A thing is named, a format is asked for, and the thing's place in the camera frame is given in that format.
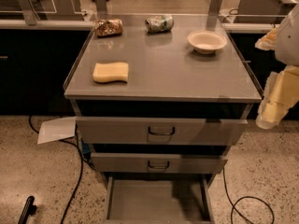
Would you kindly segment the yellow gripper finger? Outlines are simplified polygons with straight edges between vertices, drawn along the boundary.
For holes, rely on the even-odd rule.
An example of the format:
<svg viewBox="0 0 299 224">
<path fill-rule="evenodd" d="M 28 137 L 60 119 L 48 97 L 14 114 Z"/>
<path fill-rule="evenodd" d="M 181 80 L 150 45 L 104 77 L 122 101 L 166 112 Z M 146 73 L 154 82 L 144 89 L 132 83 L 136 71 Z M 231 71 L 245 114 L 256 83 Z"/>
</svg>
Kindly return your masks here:
<svg viewBox="0 0 299 224">
<path fill-rule="evenodd" d="M 278 29 L 273 28 L 255 43 L 256 49 L 274 50 L 277 42 Z"/>
<path fill-rule="evenodd" d="M 266 80 L 256 125 L 262 129 L 278 126 L 289 110 L 299 102 L 299 67 L 287 65 Z"/>
</svg>

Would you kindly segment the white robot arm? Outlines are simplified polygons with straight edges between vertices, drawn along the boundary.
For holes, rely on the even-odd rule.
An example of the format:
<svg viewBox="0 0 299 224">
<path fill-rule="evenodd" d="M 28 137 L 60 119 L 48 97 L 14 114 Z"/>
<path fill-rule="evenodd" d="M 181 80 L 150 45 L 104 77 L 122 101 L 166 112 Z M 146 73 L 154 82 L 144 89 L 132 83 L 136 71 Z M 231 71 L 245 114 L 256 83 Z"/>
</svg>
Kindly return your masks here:
<svg viewBox="0 0 299 224">
<path fill-rule="evenodd" d="M 255 47 L 273 50 L 276 59 L 286 65 L 281 72 L 270 73 L 258 108 L 256 125 L 272 129 L 299 102 L 299 5 L 289 12 L 278 28 L 260 38 Z"/>
</svg>

